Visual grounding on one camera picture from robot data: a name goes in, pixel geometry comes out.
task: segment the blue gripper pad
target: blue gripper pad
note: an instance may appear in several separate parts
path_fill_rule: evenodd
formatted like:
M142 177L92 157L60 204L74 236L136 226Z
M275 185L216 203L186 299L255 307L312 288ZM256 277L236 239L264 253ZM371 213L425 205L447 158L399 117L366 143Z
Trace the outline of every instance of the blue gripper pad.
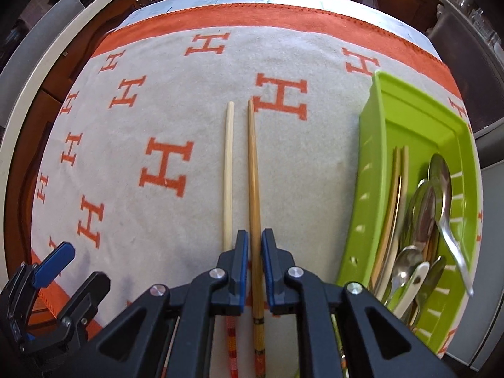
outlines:
M47 287L74 258L74 246L72 246L69 242L62 242L35 269L33 272L32 285L36 289Z
M266 299L268 307L271 309L274 305L274 285L273 285L273 269L271 268L271 258L268 248L268 240L266 231L261 235L261 253L263 254L263 270L266 284Z
M247 264L249 262L249 234L243 230L243 251L241 252L241 273L240 273L240 312L245 309L245 297L247 286Z

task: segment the green tray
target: green tray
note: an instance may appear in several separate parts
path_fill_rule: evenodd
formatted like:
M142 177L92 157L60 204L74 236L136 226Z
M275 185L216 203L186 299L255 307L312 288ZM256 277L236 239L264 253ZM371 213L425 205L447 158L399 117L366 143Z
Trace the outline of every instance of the green tray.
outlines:
M475 252L478 190L477 167L467 124L443 104L417 88L378 71L360 115L360 152L353 215L337 283L358 281L367 286L384 222L392 175L392 151L409 146L407 202L428 164L440 153L452 174L450 225L469 269ZM438 254L447 267L417 325L417 336L437 353L457 316L465 294L455 261L441 238Z

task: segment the black clamp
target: black clamp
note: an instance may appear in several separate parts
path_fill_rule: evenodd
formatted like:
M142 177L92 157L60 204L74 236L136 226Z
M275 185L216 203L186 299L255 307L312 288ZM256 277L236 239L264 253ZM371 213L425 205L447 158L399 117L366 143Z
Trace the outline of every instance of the black clamp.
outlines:
M350 376L455 378L409 329L359 283L324 283L295 265L265 229L261 251L273 314L296 314L301 378L343 377L332 315Z
M173 338L166 378L208 376L216 315L240 315L245 305L249 238L238 231L235 249L190 284L144 292L51 378L158 377Z
M86 325L98 311L98 304L110 290L110 280L94 272L71 297L57 316L54 331L41 337L27 333L35 298L74 259L75 249L62 242L40 264L21 264L0 294L2 351L19 358L20 376L45 376L88 340Z

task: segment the orange blanket border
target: orange blanket border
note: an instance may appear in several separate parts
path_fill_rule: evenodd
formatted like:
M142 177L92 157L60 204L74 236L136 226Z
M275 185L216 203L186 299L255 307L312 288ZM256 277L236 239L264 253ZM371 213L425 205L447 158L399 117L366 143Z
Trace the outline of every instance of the orange blanket border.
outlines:
M447 65L417 45L356 18L291 5L233 3L168 12L111 32L92 57L172 32L234 26L269 26L330 35L402 62L462 99Z

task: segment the metal screw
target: metal screw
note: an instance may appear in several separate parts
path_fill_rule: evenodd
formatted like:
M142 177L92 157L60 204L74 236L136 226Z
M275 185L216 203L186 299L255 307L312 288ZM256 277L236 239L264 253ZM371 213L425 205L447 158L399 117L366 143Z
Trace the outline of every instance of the metal screw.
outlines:
M166 293L166 287L162 284L154 284L149 290L150 294L155 297L161 297Z
M298 279L304 274L304 270L301 267L291 267L289 270L287 270L287 274Z
M225 275L226 275L226 272L223 269L219 269L218 267L210 270L210 277L212 277L213 279L220 280Z
M355 281L353 281L348 284L347 290L351 294L360 294L360 293L362 293L362 286L359 283L356 283Z

